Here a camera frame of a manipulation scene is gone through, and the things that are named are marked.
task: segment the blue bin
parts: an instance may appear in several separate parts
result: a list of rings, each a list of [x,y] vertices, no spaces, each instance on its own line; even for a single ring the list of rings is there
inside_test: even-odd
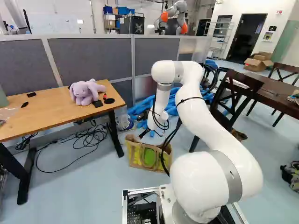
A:
[[[111,6],[104,6],[103,11],[104,11],[104,14],[112,14],[112,12],[113,12]]]
[[[121,27],[121,23],[119,22],[119,20],[115,21],[115,26],[116,26],[116,28],[120,28]]]
[[[127,15],[127,7],[117,7],[118,15]]]
[[[134,15],[135,14],[135,9],[131,9],[131,8],[127,8],[127,14],[131,14]]]

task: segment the wooden table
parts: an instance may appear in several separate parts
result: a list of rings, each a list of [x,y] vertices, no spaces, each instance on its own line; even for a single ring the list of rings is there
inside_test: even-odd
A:
[[[299,106],[286,99],[287,96],[292,95],[295,90],[299,90],[299,87],[267,78],[253,72],[247,72],[245,75],[264,82],[262,88],[254,95],[253,99],[255,101],[251,105],[247,115],[250,114],[258,101],[291,117],[299,119]]]
[[[114,110],[126,103],[108,80],[101,80],[97,83],[106,86],[107,97],[114,98],[114,103],[104,104],[104,93],[100,93],[99,99],[104,104],[102,107],[95,108],[93,104],[77,106],[72,102],[67,86],[36,91],[36,96],[30,98],[26,93],[8,97],[10,105],[7,108],[19,107],[19,110],[7,123],[0,127],[0,142],[107,112],[110,119],[110,128],[108,130],[118,156],[122,157],[124,153],[117,137]],[[29,102],[29,104],[21,108],[21,105],[25,102]],[[22,166],[0,143],[0,164],[20,180],[17,204],[24,204],[28,200],[28,189],[35,154],[36,149],[30,149],[25,165]]]

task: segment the doorway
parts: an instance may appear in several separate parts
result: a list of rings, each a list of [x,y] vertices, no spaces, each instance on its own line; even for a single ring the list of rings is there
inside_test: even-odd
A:
[[[209,31],[210,23],[207,24],[206,22],[210,22],[210,21],[211,20],[200,20],[199,21],[196,36],[207,35],[207,33]]]
[[[242,14],[227,61],[243,64],[250,57],[267,14]]]

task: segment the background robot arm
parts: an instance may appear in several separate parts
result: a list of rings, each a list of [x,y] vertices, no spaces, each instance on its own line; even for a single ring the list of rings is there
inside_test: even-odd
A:
[[[173,17],[178,12],[178,24],[179,27],[177,28],[177,35],[185,34],[188,31],[188,27],[185,21],[185,11],[187,8],[187,3],[185,0],[179,0],[176,3],[174,3],[169,9],[162,12],[160,17],[155,21],[155,29],[157,29],[157,32],[161,32],[162,35],[165,34],[165,29],[162,29],[162,27],[166,26],[166,23],[168,21],[168,18]]]
[[[179,117],[210,149],[185,154],[171,166],[172,187],[188,216],[207,223],[218,215],[222,205],[256,194],[263,185],[261,168],[242,143],[214,119],[202,100],[199,91],[202,67],[190,61],[159,61],[153,65],[151,74],[158,83],[154,111],[157,120],[163,123],[167,117],[164,108],[171,83],[180,82],[183,86],[175,97]],[[152,109],[148,127],[154,130],[157,126]]]

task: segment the purple plush toy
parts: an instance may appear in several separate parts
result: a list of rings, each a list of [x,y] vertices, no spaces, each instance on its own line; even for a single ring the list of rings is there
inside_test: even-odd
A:
[[[95,82],[95,79],[91,79],[87,82],[76,82],[70,86],[70,94],[72,101],[77,105],[87,106],[91,102],[99,99],[98,92],[105,92],[106,87],[99,85]]]

